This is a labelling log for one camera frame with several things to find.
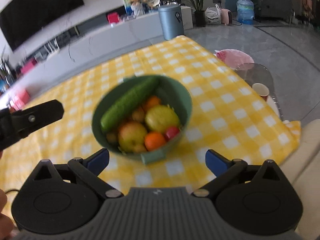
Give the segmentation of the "red cherry tomato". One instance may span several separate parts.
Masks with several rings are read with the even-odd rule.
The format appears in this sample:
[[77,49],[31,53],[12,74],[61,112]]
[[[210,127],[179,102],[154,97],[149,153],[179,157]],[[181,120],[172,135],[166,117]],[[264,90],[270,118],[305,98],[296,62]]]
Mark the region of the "red cherry tomato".
[[172,127],[169,127],[164,132],[164,137],[165,137],[166,141],[170,141],[174,137],[176,137],[179,133],[180,133],[180,129],[178,127],[172,126]]

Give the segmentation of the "green cucumber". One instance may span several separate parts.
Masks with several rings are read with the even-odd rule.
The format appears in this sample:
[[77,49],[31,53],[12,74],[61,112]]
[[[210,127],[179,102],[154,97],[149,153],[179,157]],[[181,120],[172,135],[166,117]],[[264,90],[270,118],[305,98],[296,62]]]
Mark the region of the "green cucumber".
[[118,98],[103,114],[100,126],[103,133],[112,130],[138,107],[158,86],[159,79],[151,76],[134,85]]

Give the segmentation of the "pink tissue box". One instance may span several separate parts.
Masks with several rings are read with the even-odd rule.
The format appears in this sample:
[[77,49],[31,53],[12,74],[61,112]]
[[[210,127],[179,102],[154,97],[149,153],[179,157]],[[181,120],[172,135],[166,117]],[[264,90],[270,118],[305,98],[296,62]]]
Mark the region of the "pink tissue box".
[[30,100],[30,95],[26,89],[16,90],[11,93],[9,103],[15,110],[21,110]]

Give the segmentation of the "brown kiwi right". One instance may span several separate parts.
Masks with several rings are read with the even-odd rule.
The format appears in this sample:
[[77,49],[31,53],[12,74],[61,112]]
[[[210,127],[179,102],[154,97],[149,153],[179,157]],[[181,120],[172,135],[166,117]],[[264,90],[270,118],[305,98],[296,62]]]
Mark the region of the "brown kiwi right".
[[106,140],[111,145],[116,145],[118,143],[118,133],[116,131],[106,133]]

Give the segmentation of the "red yellow apple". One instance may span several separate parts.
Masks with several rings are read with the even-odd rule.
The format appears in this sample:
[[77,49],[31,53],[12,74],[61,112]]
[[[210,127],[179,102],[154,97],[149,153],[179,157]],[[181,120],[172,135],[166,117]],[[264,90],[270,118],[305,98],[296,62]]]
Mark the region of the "red yellow apple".
[[147,133],[147,129],[139,122],[131,121],[124,124],[118,133],[120,149],[125,153],[146,152],[144,138]]

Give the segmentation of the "yellow checkered tablecloth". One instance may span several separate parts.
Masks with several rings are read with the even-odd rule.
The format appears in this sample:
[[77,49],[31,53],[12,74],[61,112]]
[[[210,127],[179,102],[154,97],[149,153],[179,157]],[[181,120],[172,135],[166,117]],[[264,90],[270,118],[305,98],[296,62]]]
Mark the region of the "yellow checkered tablecloth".
[[4,214],[11,214],[17,190],[41,159],[62,164],[100,149],[92,122],[97,106],[124,79],[139,76],[158,87],[147,95],[149,87],[140,83],[139,97],[120,92],[120,105],[107,117],[116,126],[100,132],[112,146],[100,177],[122,192],[133,186],[196,189],[214,178],[205,164],[210,149],[249,164],[282,163],[300,143],[300,122],[282,122],[233,70],[180,36],[100,64],[34,100],[59,100],[65,113],[4,152]]

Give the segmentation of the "small orange tangerine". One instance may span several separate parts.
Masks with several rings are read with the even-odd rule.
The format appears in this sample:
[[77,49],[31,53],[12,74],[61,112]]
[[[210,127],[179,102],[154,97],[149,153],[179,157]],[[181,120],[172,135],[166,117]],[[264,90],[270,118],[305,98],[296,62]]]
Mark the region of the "small orange tangerine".
[[164,135],[159,132],[149,132],[144,138],[144,145],[149,152],[161,148],[166,143]]

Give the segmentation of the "green plastic bowl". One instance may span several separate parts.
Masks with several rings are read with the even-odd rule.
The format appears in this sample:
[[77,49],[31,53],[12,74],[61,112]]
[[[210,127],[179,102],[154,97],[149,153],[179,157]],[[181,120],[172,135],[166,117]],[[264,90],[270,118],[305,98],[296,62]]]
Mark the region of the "green plastic bowl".
[[178,144],[192,108],[188,90],[177,80],[134,76],[103,96],[93,113],[92,132],[104,148],[146,165],[164,159]]

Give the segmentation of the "yellow green apple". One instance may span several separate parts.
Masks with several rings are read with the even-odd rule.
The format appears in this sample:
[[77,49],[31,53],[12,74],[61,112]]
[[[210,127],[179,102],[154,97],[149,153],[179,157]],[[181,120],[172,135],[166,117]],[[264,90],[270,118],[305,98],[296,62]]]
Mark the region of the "yellow green apple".
[[149,109],[145,115],[145,123],[149,130],[159,133],[164,133],[169,127],[181,125],[178,115],[166,105],[157,105]]

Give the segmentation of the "paper cup red rim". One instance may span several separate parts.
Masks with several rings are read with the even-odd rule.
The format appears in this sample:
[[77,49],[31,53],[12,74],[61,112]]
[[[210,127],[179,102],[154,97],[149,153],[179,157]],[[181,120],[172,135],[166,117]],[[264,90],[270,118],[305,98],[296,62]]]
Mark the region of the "paper cup red rim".
[[269,88],[262,83],[254,83],[252,89],[262,98],[264,101],[267,101],[270,90]]

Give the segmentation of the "white TV console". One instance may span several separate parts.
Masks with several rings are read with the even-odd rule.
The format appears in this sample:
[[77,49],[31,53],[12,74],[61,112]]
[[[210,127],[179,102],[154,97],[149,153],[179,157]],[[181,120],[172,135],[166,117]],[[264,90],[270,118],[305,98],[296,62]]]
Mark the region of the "white TV console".
[[1,107],[5,107],[18,90],[26,89],[34,98],[97,64],[162,40],[163,32],[156,12],[96,29],[23,75],[1,96]]

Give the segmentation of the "black television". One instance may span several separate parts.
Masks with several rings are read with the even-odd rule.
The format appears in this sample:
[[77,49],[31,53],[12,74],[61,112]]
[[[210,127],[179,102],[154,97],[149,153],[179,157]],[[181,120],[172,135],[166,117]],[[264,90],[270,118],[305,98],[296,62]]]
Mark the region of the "black television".
[[43,27],[82,5],[83,0],[12,0],[1,11],[1,30],[15,51]]

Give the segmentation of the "red box on console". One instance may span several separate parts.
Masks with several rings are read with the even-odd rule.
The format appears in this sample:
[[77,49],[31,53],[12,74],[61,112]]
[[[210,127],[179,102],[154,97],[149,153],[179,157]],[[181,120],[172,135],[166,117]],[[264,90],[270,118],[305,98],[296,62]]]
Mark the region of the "red box on console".
[[120,22],[120,16],[117,12],[112,12],[107,14],[107,20],[110,25],[117,24]]

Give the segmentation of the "white plastic bag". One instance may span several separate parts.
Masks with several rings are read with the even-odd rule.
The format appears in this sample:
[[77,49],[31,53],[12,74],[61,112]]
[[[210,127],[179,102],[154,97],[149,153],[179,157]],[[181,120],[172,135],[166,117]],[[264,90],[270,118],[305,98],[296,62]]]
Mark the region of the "white plastic bag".
[[218,4],[214,7],[208,7],[204,15],[207,24],[221,24],[221,8]]

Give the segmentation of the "grey metal trash bin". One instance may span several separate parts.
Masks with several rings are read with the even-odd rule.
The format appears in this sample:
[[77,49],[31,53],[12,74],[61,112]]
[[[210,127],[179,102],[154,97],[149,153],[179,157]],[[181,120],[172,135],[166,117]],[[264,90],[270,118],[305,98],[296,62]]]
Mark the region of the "grey metal trash bin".
[[179,4],[162,5],[158,9],[159,19],[165,40],[184,34],[181,7]]

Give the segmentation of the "blue water jug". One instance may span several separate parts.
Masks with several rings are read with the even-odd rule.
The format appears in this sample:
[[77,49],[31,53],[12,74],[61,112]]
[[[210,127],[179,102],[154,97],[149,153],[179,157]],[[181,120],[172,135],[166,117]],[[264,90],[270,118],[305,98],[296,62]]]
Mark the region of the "blue water jug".
[[238,0],[237,21],[242,24],[253,25],[254,3],[251,0]]

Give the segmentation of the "plush toy bear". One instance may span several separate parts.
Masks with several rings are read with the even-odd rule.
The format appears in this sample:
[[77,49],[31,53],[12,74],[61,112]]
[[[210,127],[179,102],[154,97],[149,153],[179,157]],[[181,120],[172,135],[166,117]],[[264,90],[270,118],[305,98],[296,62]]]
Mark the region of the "plush toy bear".
[[136,17],[144,15],[143,3],[147,0],[131,0],[131,10]]

